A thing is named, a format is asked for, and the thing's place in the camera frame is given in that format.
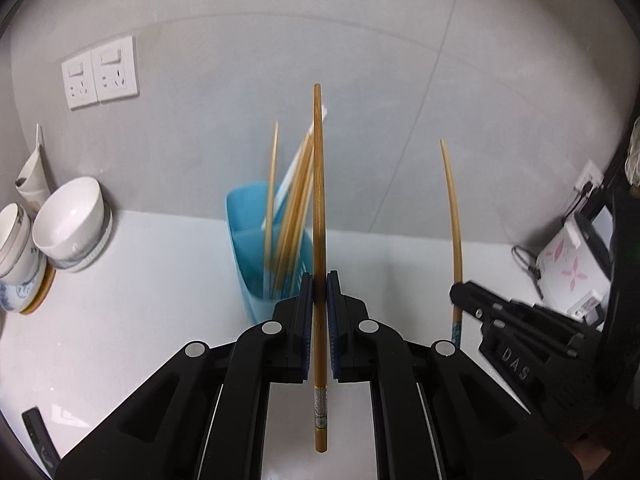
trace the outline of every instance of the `black device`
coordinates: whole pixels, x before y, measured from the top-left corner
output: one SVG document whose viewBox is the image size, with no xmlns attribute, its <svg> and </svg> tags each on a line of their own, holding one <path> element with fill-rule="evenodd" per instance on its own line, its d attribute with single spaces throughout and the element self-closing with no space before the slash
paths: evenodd
<svg viewBox="0 0 640 480">
<path fill-rule="evenodd" d="M 379 479 L 577 480 L 574 457 L 449 341 L 431 347 L 370 320 L 327 282 L 332 369 L 369 382 Z M 56 480 L 257 480 L 271 383 L 309 365 L 312 277 L 235 343 L 191 342 L 58 465 Z"/>
<path fill-rule="evenodd" d="M 564 442 L 626 403 L 640 365 L 640 200 L 621 190 L 612 214 L 612 280 L 602 332 L 473 282 L 450 291 L 454 304 L 482 322 L 482 355 Z"/>
<path fill-rule="evenodd" d="M 60 463 L 60 456 L 49 436 L 44 420 L 42 420 L 40 410 L 37 407 L 30 408 L 22 414 L 22 421 L 42 464 L 47 472 L 53 476 Z"/>
</svg>

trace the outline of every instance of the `light switch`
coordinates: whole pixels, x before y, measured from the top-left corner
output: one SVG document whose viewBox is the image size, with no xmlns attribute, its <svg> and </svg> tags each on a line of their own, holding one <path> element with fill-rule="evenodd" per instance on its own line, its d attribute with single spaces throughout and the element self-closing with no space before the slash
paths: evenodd
<svg viewBox="0 0 640 480">
<path fill-rule="evenodd" d="M 110 48 L 100 54 L 100 63 L 103 65 L 110 65 L 113 63 L 119 63 L 122 60 L 122 51 L 119 48 Z"/>
<path fill-rule="evenodd" d="M 98 102 L 89 51 L 62 63 L 66 103 L 72 110 Z"/>
<path fill-rule="evenodd" d="M 94 48 L 91 60 L 98 101 L 138 95 L 132 36 Z"/>
<path fill-rule="evenodd" d="M 69 77 L 82 75 L 82 72 L 84 72 L 84 67 L 82 66 L 82 61 L 78 62 L 78 63 L 73 62 L 72 64 L 69 65 L 69 69 L 68 69 Z"/>
</svg>

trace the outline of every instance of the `blue utensil holder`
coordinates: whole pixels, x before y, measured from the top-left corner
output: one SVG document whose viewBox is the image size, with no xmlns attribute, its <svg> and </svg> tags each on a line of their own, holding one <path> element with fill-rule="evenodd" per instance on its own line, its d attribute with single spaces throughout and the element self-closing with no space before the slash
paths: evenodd
<svg viewBox="0 0 640 480">
<path fill-rule="evenodd" d="M 281 300 L 265 300 L 262 297 L 264 276 L 264 231 L 260 228 L 267 209 L 267 183 L 254 182 L 237 187 L 226 196 L 226 223 L 229 226 L 236 269 L 244 307 L 254 324 L 273 316 L 273 308 Z M 273 221 L 273 245 L 275 248 L 284 205 Z M 302 237 L 298 268 L 295 269 L 293 296 L 300 293 L 300 277 L 303 272 L 313 272 L 313 246 L 306 230 Z"/>
</svg>

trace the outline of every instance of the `metal screw head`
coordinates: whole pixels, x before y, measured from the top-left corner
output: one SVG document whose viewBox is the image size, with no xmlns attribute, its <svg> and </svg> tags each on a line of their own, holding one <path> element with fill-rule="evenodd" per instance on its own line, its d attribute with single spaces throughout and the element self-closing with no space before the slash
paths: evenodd
<svg viewBox="0 0 640 480">
<path fill-rule="evenodd" d="M 184 349 L 184 353 L 188 355 L 188 357 L 200 357 L 204 354 L 204 345 L 202 343 L 189 343 L 187 348 Z"/>
<path fill-rule="evenodd" d="M 435 350 L 438 354 L 443 355 L 444 357 L 449 357 L 456 351 L 456 347 L 451 341 L 438 341 L 436 343 Z"/>
<path fill-rule="evenodd" d="M 373 334 L 378 331 L 379 327 L 372 319 L 365 319 L 359 323 L 358 328 L 364 333 Z"/>
<path fill-rule="evenodd" d="M 282 330 L 282 325 L 277 321 L 267 321 L 262 326 L 262 331 L 269 335 L 277 334 L 280 330 Z"/>
</svg>

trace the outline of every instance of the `pink flower pattern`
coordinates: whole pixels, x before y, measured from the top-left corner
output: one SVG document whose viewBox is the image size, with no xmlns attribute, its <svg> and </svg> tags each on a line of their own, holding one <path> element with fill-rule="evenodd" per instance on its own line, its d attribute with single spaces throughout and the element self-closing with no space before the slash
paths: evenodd
<svg viewBox="0 0 640 480">
<path fill-rule="evenodd" d="M 574 266 L 571 269 L 565 269 L 561 271 L 561 274 L 569 277 L 569 290 L 574 291 L 575 288 L 575 280 L 587 280 L 589 277 L 583 273 L 578 272 L 578 258 L 574 259 Z"/>
<path fill-rule="evenodd" d="M 556 250 L 552 253 L 551 251 L 547 251 L 545 253 L 545 256 L 553 256 L 554 261 L 558 261 L 558 258 L 560 257 L 560 254 L 562 254 L 562 249 L 564 248 L 564 238 L 562 238 L 560 240 L 560 243 L 558 244 L 558 246 L 556 247 Z"/>
</svg>

